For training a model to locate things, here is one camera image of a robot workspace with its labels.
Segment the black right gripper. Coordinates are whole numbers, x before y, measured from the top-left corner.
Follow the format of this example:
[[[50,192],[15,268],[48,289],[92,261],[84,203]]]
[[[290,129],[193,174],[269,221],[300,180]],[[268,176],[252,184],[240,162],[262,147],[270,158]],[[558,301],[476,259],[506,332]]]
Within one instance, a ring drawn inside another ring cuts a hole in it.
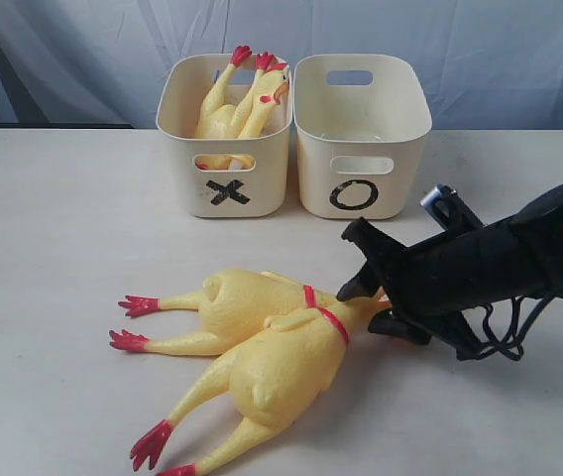
[[[360,249],[366,262],[336,298],[380,298],[384,291],[392,303],[370,320],[370,333],[414,345],[438,338],[460,360],[482,360],[495,353],[522,358],[520,304],[540,294],[547,280],[512,235],[508,220],[465,233],[446,230],[407,247],[359,218],[342,237]],[[479,338],[464,310],[481,307],[491,314],[494,303],[506,299],[511,302],[507,333],[496,336],[485,319],[485,336]]]

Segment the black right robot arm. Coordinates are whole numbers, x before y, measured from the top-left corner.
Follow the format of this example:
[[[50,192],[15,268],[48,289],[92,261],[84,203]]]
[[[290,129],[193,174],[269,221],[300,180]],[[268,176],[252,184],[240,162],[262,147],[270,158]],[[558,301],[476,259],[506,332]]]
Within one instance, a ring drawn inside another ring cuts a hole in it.
[[[522,342],[538,315],[563,299],[563,183],[518,213],[484,224],[447,185],[421,201],[442,232],[405,246],[364,218],[343,239],[366,258],[338,292],[346,301],[386,293],[371,333],[426,345],[450,345],[460,361],[499,353],[523,357]]]

